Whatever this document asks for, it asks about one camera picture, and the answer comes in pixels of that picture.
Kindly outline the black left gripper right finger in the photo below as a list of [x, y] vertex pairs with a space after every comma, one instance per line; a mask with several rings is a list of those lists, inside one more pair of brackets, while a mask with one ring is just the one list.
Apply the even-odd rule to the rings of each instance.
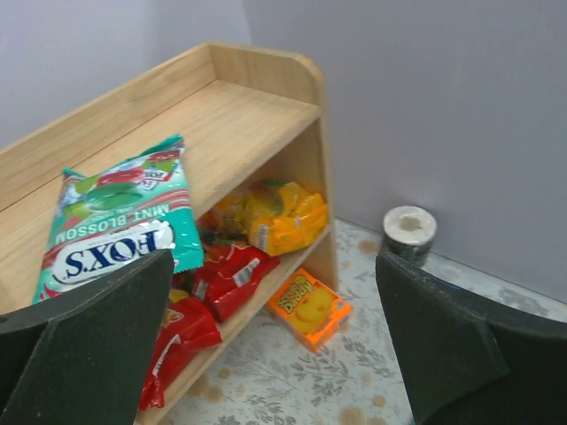
[[416, 424], [564, 424], [566, 325], [390, 252], [377, 290]]

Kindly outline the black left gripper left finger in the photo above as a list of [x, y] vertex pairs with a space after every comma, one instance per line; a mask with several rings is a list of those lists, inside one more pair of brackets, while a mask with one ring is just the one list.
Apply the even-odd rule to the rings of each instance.
[[1, 317], [3, 424], [131, 424], [174, 260], [146, 255]]

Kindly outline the teal Fox's bag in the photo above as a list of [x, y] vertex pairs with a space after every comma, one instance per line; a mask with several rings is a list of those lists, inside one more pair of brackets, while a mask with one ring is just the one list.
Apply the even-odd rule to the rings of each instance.
[[183, 137], [173, 135], [99, 174], [64, 170], [33, 303], [154, 251], [171, 251], [177, 273], [203, 265], [184, 148]]

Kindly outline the small orange candy bag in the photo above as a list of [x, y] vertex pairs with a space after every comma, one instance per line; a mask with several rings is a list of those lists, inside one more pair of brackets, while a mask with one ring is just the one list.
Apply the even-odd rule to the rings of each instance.
[[348, 302], [303, 267], [274, 293], [266, 308], [311, 352], [318, 352], [353, 313]]

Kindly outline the orange Lot 100 mango gummy bag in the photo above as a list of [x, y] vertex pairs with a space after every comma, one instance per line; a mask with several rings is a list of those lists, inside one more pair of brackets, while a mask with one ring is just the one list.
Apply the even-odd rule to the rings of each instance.
[[199, 219], [199, 226], [274, 257], [312, 244], [326, 228], [329, 206], [323, 196], [297, 182], [273, 179], [242, 185]]

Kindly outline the red Lot 100 fruit gummy bag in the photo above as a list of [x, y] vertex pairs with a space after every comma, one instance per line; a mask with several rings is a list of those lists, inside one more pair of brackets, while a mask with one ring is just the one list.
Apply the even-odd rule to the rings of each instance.
[[280, 265], [278, 257], [242, 241], [206, 243], [204, 249], [202, 267], [174, 275], [170, 301], [198, 298], [220, 323], [246, 304], [261, 280]]

